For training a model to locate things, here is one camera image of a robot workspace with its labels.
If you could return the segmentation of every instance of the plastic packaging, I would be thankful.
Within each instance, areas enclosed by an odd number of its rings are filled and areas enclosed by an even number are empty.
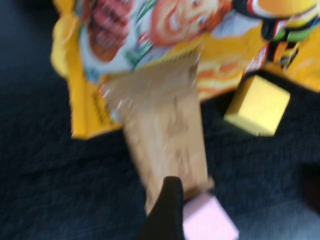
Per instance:
[[[270,0],[246,1],[243,6],[250,12],[238,9],[236,0],[54,2],[61,18],[53,35],[51,61],[68,81],[74,138],[121,127],[114,109],[105,108],[107,99],[99,97],[101,76],[178,57],[199,45],[196,75],[201,101],[236,89],[244,72],[259,68],[319,89],[320,56],[314,52],[319,50],[320,10],[315,0],[295,5],[292,11],[297,14],[287,17],[281,14],[291,8],[278,9]],[[274,13],[267,19],[253,14],[259,9],[256,4],[268,12],[274,7]],[[292,3],[281,0],[281,5]]]
[[[148,213],[166,176],[180,177],[184,197],[213,187],[208,177],[196,69],[199,54],[107,79],[100,92],[116,109],[146,190]]]

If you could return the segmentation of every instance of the pink cube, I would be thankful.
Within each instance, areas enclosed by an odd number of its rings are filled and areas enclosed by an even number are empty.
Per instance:
[[[239,231],[217,198],[204,193],[183,208],[186,240],[237,240]]]

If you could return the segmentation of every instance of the floor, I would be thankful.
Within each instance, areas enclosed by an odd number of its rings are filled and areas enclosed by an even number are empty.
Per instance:
[[[0,9],[0,239],[131,239],[146,219],[144,189],[120,131],[71,139],[67,85],[49,59],[57,14]],[[240,134],[219,99],[202,105],[212,193],[240,240],[317,240],[300,177],[320,163],[320,95],[272,81],[291,93],[275,137]]]

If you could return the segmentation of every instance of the paper bag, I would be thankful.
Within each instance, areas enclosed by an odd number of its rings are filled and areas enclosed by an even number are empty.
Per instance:
[[[148,66],[108,80],[102,91],[123,122],[149,213],[166,176],[182,180],[185,199],[213,187],[208,177],[196,86],[199,55]]]

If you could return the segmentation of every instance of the yellow block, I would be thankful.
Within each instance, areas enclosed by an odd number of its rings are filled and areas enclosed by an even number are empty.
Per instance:
[[[256,136],[273,136],[285,112],[290,93],[260,76],[237,89],[224,119]]]

